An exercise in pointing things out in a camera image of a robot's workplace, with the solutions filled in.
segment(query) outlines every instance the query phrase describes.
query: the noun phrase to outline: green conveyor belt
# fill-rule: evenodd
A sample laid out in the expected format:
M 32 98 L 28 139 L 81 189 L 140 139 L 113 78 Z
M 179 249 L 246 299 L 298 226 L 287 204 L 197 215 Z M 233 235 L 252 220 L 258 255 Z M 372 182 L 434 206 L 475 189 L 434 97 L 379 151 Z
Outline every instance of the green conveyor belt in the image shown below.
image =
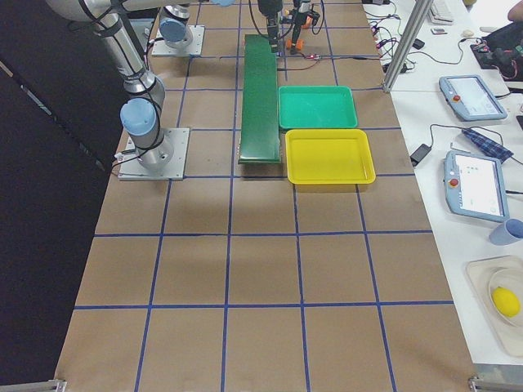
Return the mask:
M 244 102 L 238 163 L 279 163 L 276 56 L 259 35 L 245 36 Z

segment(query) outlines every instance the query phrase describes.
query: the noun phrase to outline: table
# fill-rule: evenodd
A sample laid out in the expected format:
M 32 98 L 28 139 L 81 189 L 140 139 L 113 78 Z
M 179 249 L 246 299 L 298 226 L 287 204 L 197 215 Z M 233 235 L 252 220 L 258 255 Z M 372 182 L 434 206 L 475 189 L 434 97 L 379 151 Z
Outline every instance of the table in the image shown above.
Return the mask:
M 457 42 L 462 38 L 462 31 L 470 29 L 479 33 L 480 30 L 461 2 L 447 2 L 447 5 L 455 19 L 454 25 L 444 26 L 448 34 L 432 35 L 430 28 L 433 24 L 427 21 L 418 37 L 426 43 L 423 51 L 430 53 L 438 60 L 452 62 L 459 57 Z M 397 4 L 397 13 L 407 16 L 412 10 L 412 6 L 413 2 L 401 2 Z M 365 9 L 373 14 L 385 14 L 384 7 L 366 6 Z M 380 25 L 394 29 L 395 26 L 397 27 L 397 21 L 388 20 Z M 498 72 L 481 69 L 467 43 L 462 43 L 464 53 L 459 65 L 438 64 L 420 54 L 409 56 L 417 62 L 416 68 L 412 72 L 401 74 L 391 92 L 407 148 L 412 153 L 421 143 L 430 144 L 429 126 L 432 123 L 461 127 L 482 126 L 502 133 L 505 145 L 515 153 L 515 157 L 522 158 L 523 131 L 515 118 L 516 115 L 521 114 L 522 95 L 513 94 L 500 100 L 508 112 L 508 117 L 504 120 L 464 123 L 458 120 L 440 93 L 439 77 L 458 74 L 479 74 L 495 95 L 501 96 L 507 93 L 507 87 Z M 443 159 L 450 150 L 450 143 L 453 142 L 455 148 L 478 152 L 464 136 L 459 134 L 459 130 L 435 129 L 435 143 L 432 151 L 414 172 L 434 231 L 472 361 L 474 363 L 522 365 L 523 358 L 508 355 L 498 343 L 495 332 L 486 319 L 468 281 L 465 268 L 471 261 L 504 255 L 521 255 L 523 254 L 523 243 L 496 247 L 489 243 L 488 235 L 497 224 L 457 216 L 449 211 L 445 202 L 442 179 Z M 521 165 L 518 163 L 512 160 L 504 163 L 503 177 L 507 189 L 523 189 Z M 508 206 L 511 217 L 523 217 L 523 198 L 509 195 Z

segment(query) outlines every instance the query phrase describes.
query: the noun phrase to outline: wire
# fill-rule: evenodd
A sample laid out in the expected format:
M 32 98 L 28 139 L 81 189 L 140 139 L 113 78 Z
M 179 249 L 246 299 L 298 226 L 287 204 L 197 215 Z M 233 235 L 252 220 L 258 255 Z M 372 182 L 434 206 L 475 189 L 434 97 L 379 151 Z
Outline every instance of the wire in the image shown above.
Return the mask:
M 104 30 L 107 30 L 107 26 L 101 22 L 101 19 L 109 14 L 111 11 L 112 11 L 113 7 L 111 6 L 107 11 L 105 11 L 102 16 L 99 16 L 98 18 L 92 18 L 92 22 L 96 25 L 99 25 L 101 28 L 103 28 Z M 134 68 L 132 67 L 132 64 L 131 64 L 131 61 L 129 60 L 129 58 L 127 57 L 127 54 L 125 53 L 125 50 L 123 49 L 122 47 L 122 44 L 120 43 L 120 41 L 114 36 L 112 35 L 111 38 L 116 42 L 117 46 L 118 46 L 118 49 L 122 52 L 122 55 L 123 55 L 123 58 L 125 59 L 125 61 L 127 62 L 127 65 L 129 66 L 129 69 L 132 71 L 133 74 L 137 74 L 139 71 L 135 71 Z M 145 86 L 145 84 L 143 83 L 143 81 L 141 80 L 141 78 L 138 78 L 137 79 L 140 84 L 144 87 L 144 91 L 147 93 L 147 95 L 149 96 L 149 99 L 148 101 L 153 105 L 154 107 L 154 113 L 156 115 L 156 121 L 157 121 L 157 130 L 156 130 L 156 136 L 154 137 L 154 140 L 153 142 L 151 143 L 151 145 L 145 149 L 142 149 L 140 148 L 140 150 L 142 151 L 140 154 L 138 154 L 136 157 L 133 157 L 133 158 L 129 158 L 129 159 L 126 159 L 126 160 L 123 160 L 121 162 L 117 162 L 115 164 L 112 165 L 111 167 L 111 174 L 113 175 L 116 175 L 114 173 L 114 169 L 118 166 L 118 165 L 121 165 L 123 163 L 127 163 L 127 162 L 130 162 L 130 161 L 133 161 L 135 159 L 140 159 L 141 157 L 143 157 L 147 152 L 151 151 L 152 149 L 155 149 L 156 147 L 158 147 L 158 139 L 160 137 L 160 115 L 159 115 L 159 111 L 158 111 L 158 107 L 157 107 L 157 104 L 156 102 L 154 101 L 153 99 L 153 96 L 150 94 L 150 90 Z
M 314 31 L 314 26 L 312 26 L 311 32 L 314 35 L 318 35 L 320 33 L 320 31 L 324 27 L 324 23 L 325 23 L 325 4 L 324 4 L 324 0 L 320 0 L 320 7 L 321 7 L 321 24 L 320 24 L 319 28 L 316 31 Z
M 502 96 L 495 96 L 496 99 L 502 100 L 503 98 L 507 98 L 512 94 L 512 91 L 509 91 L 507 94 L 503 94 Z
M 155 38 L 155 39 L 151 39 L 147 42 L 147 47 L 145 48 L 145 53 L 144 53 L 144 63 L 145 63 L 145 67 L 147 69 L 150 69 L 149 67 L 149 59 L 148 59 L 148 56 L 149 56 L 149 51 L 154 47 L 154 44 L 156 42 L 159 42 L 159 41 L 165 41 L 165 38 L 164 37 L 158 37 L 158 38 Z
M 394 56 L 394 46 L 397 45 L 399 42 L 396 38 L 391 38 L 391 39 L 385 39 L 383 41 L 380 41 L 378 43 L 378 49 L 387 45 L 388 43 L 391 43 L 391 47 L 388 48 L 386 51 L 384 51 L 381 55 L 380 55 L 380 59 L 383 59 L 385 56 L 387 55 L 390 55 L 391 58 Z
M 431 60 L 435 61 L 436 63 L 439 63 L 439 64 L 447 64 L 447 65 L 458 65 L 459 63 L 461 63 L 461 60 L 463 59 L 463 49 L 461 48 L 461 43 L 467 41 L 468 39 L 477 39 L 477 38 L 463 38 L 463 39 L 460 39 L 458 41 L 458 49 L 459 49 L 459 60 L 456 61 L 456 62 L 450 62 L 450 61 L 441 61 L 441 60 L 437 60 L 435 59 L 434 57 L 432 57 L 431 55 L 429 55 L 428 53 L 424 52 L 424 51 L 411 51 L 409 53 L 409 55 L 416 55 L 418 53 L 421 53 L 422 55 L 425 55 L 429 58 L 431 58 Z
M 317 65 L 319 62 L 320 62 L 320 60 L 316 60 L 311 65 L 309 65 L 307 67 L 303 67 L 303 68 L 277 68 L 276 70 L 277 71 L 305 71 L 306 69 L 311 69 L 312 67 Z
M 522 161 L 520 161 L 520 160 L 518 160 L 518 159 L 515 159 L 514 157 L 510 157 L 510 159 L 511 159 L 512 161 L 516 161 L 516 162 L 519 163 L 520 165 L 523 165 L 523 162 L 522 162 Z
M 389 20 L 389 19 L 396 19 L 398 20 L 398 26 L 396 28 L 396 32 L 398 33 L 398 35 L 401 37 L 401 33 L 400 33 L 400 27 L 401 27 L 401 18 L 400 16 L 397 14 L 398 12 L 398 7 L 396 6 L 396 4 L 394 2 L 391 2 L 392 6 L 394 7 L 394 11 L 391 13 L 391 14 L 387 14 L 387 15 L 374 15 L 374 14 L 371 14 L 370 12 L 365 12 L 367 15 L 370 15 L 372 16 L 372 18 L 369 18 L 370 20 L 377 20 L 377 22 L 374 22 L 375 23 L 375 26 L 378 26 L 380 23 L 382 23 L 384 20 Z
M 491 129 L 488 129 L 488 128 L 485 128 L 485 127 L 460 127 L 458 125 L 431 124 L 430 127 L 429 127 L 429 131 L 431 132 L 431 144 L 429 145 L 429 147 L 431 147 L 431 148 L 434 145 L 434 131 L 432 129 L 433 127 L 453 128 L 453 129 L 459 129 L 461 131 L 464 130 L 464 129 L 479 128 L 479 129 L 482 129 L 483 131 L 491 132 L 491 133 L 494 133 L 495 135 L 498 135 L 499 139 L 501 141 L 500 144 L 503 145 L 503 136 L 501 136 L 501 133 L 496 132 L 496 131 L 492 131 Z
M 387 34 L 389 34 L 389 37 L 391 39 L 397 39 L 397 38 L 392 37 L 392 33 L 391 33 L 391 31 L 389 29 L 387 29 L 385 27 L 382 27 L 382 26 L 379 26 L 379 27 L 376 28 L 376 33 L 378 33 L 380 30 L 385 30 L 387 32 Z
M 511 66 L 514 69 L 514 74 L 512 76 L 506 76 L 503 72 L 501 72 L 501 69 L 499 67 L 497 67 L 496 65 L 492 65 L 492 66 L 499 71 L 499 74 L 505 80 L 513 80 L 517 77 L 517 63 L 515 60 L 511 61 Z
M 330 60 L 380 60 L 379 57 L 365 57 L 365 56 L 322 56 L 322 58 Z
M 251 2 L 251 0 L 248 0 L 248 11 L 249 13 L 251 14 L 251 21 L 253 22 L 253 25 L 254 25 L 254 28 L 256 29 L 258 35 L 260 35 L 261 37 L 265 38 L 265 39 L 269 39 L 269 36 L 268 35 L 265 35 L 264 33 L 262 33 L 260 31 L 260 28 L 258 27 L 258 25 L 256 24 L 256 21 L 254 20 L 254 14 L 253 14 L 253 3 Z M 290 27 L 288 28 L 288 30 L 284 33 L 284 35 L 281 35 L 281 36 L 278 36 L 276 37 L 277 40 L 280 40 L 280 39 L 283 39 L 285 37 L 287 37 L 287 35 L 291 32 L 291 30 L 293 29 L 293 26 L 294 26 L 294 20 L 292 21 Z

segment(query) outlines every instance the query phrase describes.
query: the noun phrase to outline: mouse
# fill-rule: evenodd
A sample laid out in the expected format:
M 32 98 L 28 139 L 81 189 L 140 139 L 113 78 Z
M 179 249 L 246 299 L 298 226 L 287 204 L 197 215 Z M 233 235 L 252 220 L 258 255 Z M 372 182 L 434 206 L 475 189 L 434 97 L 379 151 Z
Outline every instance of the mouse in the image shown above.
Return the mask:
M 480 27 L 480 30 L 481 30 L 483 33 L 493 33 L 493 32 L 496 31 L 497 29 L 499 29 L 499 27 L 494 27 L 494 26 L 481 26 L 481 27 Z
M 474 37 L 474 32 L 472 30 L 467 29 L 467 30 L 463 30 L 461 35 L 465 38 L 471 38 L 471 37 Z

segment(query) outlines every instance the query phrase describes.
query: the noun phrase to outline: person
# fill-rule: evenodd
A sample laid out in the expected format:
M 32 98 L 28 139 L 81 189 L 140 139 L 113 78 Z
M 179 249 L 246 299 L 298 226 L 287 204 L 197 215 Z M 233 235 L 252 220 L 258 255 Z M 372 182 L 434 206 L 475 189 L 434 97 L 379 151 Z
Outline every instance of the person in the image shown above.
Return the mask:
M 514 7 L 508 12 L 507 18 L 511 22 L 521 22 L 523 21 L 523 0 L 518 2 Z

